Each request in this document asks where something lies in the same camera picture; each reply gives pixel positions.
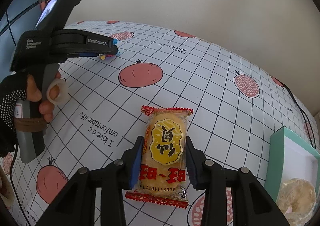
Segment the left gloved hand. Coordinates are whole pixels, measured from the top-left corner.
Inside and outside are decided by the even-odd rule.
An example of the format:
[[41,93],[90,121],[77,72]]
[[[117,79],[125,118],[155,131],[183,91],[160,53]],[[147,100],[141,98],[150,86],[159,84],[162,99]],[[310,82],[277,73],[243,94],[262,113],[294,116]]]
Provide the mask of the left gloved hand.
[[47,124],[53,119],[60,89],[50,84],[60,79],[57,65],[33,74],[19,72],[1,80],[1,157],[20,148],[21,160],[29,163],[44,152]]

